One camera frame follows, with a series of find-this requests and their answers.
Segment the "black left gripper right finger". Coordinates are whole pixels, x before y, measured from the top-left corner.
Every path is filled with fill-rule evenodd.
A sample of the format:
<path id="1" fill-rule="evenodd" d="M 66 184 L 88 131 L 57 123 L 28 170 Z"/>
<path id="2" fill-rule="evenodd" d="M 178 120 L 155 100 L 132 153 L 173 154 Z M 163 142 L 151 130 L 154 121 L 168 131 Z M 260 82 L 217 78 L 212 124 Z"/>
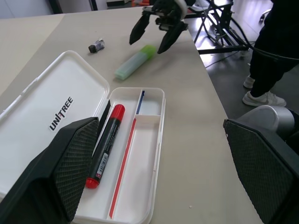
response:
<path id="1" fill-rule="evenodd" d="M 299 224 L 299 155 L 275 132 L 223 123 L 235 168 L 264 224 Z"/>

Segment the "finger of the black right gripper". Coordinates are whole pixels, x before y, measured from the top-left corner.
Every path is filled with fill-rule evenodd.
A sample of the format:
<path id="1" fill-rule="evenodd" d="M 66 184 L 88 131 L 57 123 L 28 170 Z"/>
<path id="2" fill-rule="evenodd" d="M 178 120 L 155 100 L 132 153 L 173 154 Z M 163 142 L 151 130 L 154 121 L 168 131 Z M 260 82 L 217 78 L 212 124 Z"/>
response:
<path id="1" fill-rule="evenodd" d="M 150 15 L 149 14 L 143 14 L 141 18 L 138 20 L 138 22 L 133 27 L 130 38 L 129 38 L 129 44 L 132 45 L 135 42 L 137 42 L 144 34 L 146 27 L 149 24 Z"/>
<path id="2" fill-rule="evenodd" d="M 179 38 L 183 31 L 187 30 L 187 24 L 184 22 L 179 22 L 174 26 L 169 27 L 165 36 L 162 39 L 160 47 L 157 51 L 158 54 L 166 52 Z"/>

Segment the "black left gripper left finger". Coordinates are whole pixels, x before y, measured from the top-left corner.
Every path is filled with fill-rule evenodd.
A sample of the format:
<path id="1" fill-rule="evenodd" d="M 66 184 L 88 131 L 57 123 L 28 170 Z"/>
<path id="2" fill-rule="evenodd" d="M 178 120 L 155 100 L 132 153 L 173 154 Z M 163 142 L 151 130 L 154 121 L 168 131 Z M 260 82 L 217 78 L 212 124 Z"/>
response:
<path id="1" fill-rule="evenodd" d="M 0 224 L 70 224 L 85 187 L 98 128 L 97 117 L 61 128 L 0 203 Z"/>

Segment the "green highlighter marker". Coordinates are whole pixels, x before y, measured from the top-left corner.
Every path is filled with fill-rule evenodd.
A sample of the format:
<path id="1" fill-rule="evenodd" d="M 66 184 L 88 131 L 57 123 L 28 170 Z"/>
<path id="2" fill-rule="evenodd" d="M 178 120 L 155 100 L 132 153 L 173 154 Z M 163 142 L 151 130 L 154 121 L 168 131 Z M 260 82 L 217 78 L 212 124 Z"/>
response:
<path id="1" fill-rule="evenodd" d="M 124 62 L 116 71 L 115 77 L 119 80 L 125 80 L 132 75 L 141 65 L 151 59 L 156 52 L 153 45 L 145 45 L 126 62 Z"/>

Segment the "red marker with black barrel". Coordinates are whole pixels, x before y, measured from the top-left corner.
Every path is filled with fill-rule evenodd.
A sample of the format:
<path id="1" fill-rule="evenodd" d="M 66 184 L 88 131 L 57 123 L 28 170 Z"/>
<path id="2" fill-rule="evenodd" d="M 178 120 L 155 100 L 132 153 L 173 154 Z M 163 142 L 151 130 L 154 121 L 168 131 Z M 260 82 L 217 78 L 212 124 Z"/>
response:
<path id="1" fill-rule="evenodd" d="M 114 107 L 107 121 L 105 129 L 93 154 L 90 171 L 85 182 L 85 187 L 88 189 L 97 188 L 101 181 L 124 113 L 125 107 L 118 104 Z"/>

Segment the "white Unitree pencil case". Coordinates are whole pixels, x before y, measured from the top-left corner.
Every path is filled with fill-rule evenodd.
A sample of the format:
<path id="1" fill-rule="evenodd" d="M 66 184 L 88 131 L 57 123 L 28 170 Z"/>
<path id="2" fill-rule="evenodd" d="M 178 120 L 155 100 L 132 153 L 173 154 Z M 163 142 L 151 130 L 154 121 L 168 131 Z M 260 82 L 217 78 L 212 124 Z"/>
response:
<path id="1" fill-rule="evenodd" d="M 95 189 L 84 187 L 71 223 L 150 224 L 165 102 L 159 88 L 111 91 L 79 54 L 62 53 L 0 114 L 0 203 L 66 125 L 99 119 L 94 154 L 114 107 L 121 104 L 125 113 L 101 181 Z"/>

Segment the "small black clip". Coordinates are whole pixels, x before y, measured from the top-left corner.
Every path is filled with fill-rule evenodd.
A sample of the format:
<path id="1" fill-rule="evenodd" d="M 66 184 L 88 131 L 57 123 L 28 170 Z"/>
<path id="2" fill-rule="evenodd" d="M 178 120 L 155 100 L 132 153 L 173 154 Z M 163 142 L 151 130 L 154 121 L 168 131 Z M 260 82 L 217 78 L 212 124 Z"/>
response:
<path id="1" fill-rule="evenodd" d="M 98 39 L 88 47 L 90 53 L 92 54 L 97 53 L 104 48 L 105 48 L 105 42 L 103 39 Z"/>

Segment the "silver robot body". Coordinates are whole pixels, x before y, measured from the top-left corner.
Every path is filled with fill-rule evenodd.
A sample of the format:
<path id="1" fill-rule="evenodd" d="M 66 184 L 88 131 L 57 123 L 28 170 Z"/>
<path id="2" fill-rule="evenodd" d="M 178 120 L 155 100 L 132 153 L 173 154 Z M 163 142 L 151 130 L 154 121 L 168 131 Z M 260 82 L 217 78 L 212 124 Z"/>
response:
<path id="1" fill-rule="evenodd" d="M 295 118 L 291 111 L 281 106 L 262 105 L 237 119 L 254 126 L 275 132 L 285 139 L 295 128 Z"/>

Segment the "white grey sneaker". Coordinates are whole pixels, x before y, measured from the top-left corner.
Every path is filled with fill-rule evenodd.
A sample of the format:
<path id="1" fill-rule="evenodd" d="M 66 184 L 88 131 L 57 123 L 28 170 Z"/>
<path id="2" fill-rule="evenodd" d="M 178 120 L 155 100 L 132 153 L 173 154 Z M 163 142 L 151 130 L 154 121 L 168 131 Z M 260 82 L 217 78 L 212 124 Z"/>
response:
<path id="1" fill-rule="evenodd" d="M 246 105 L 255 107 L 259 107 L 262 105 L 281 107 L 286 106 L 286 101 L 283 98 L 280 98 L 271 92 L 267 92 L 259 97 L 253 97 L 249 91 L 243 97 L 242 102 Z"/>
<path id="2" fill-rule="evenodd" d="M 251 78 L 250 76 L 247 76 L 243 83 L 243 87 L 246 89 L 252 89 L 254 82 L 255 82 L 255 79 Z"/>

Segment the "person in dark clothes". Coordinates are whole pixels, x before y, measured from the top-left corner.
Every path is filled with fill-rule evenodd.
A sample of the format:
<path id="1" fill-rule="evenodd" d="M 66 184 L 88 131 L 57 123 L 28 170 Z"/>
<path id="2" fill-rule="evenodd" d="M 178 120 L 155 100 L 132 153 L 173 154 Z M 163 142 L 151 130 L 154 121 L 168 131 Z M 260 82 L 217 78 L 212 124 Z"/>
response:
<path id="1" fill-rule="evenodd" d="M 299 0 L 271 0 L 273 7 L 264 21 L 255 47 L 266 52 L 299 59 Z M 253 52 L 250 77 L 255 80 L 250 93 L 257 98 L 268 92 L 298 61 L 274 60 Z"/>

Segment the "black metal stand frame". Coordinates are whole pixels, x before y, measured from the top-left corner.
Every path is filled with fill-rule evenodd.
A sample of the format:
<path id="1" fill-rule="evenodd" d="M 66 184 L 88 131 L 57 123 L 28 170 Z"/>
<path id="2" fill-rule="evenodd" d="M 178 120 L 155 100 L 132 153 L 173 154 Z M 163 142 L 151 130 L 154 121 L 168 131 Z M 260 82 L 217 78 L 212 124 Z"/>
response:
<path id="1" fill-rule="evenodd" d="M 249 50 L 249 42 L 245 37 L 240 37 L 233 30 L 230 23 L 232 19 L 233 0 L 196 0 L 188 8 L 186 19 L 199 19 L 200 25 L 194 38 L 197 42 L 200 35 L 205 34 L 212 43 L 209 48 L 197 47 L 201 55 L 220 54 Z"/>

